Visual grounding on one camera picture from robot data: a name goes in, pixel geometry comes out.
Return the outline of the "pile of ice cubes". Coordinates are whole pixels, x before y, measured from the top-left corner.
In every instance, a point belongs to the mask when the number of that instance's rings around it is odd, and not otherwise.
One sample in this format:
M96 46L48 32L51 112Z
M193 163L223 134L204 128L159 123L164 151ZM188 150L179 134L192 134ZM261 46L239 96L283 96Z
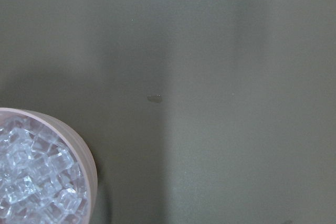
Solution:
M88 190L70 148L49 127L14 115L1 124L1 223L84 223Z

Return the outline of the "pink bowl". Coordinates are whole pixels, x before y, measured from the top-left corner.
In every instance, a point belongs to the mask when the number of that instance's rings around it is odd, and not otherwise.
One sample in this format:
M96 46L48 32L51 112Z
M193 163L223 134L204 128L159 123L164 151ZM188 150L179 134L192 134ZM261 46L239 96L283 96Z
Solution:
M95 160L86 142L69 125L63 121L36 111L15 108L1 108L1 123L12 116L33 118L43 125L52 129L71 149L78 161L85 178L88 194L88 210L83 218L83 223L88 224L91 220L98 192L98 173Z

